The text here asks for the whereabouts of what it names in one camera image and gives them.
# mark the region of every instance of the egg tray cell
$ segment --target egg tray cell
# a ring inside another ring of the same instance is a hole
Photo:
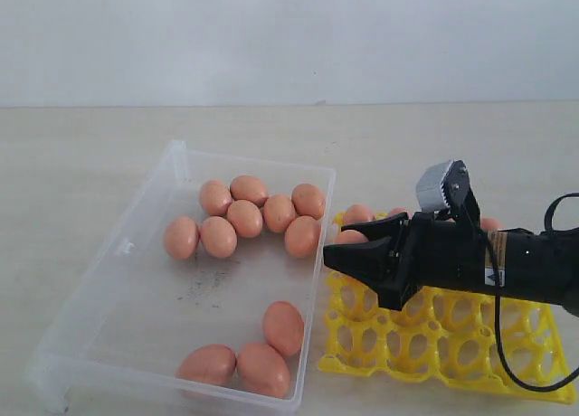
[[[342,217],[339,213],[334,220],[338,228]],[[410,383],[438,378],[465,391],[576,401],[572,383],[545,393],[510,380],[498,359],[491,296],[424,287],[398,312],[378,307],[373,290],[335,270],[329,271],[327,284],[328,338],[320,371],[366,377],[386,372]],[[501,326],[508,364],[520,379],[546,385],[569,374],[548,305],[502,298]]]

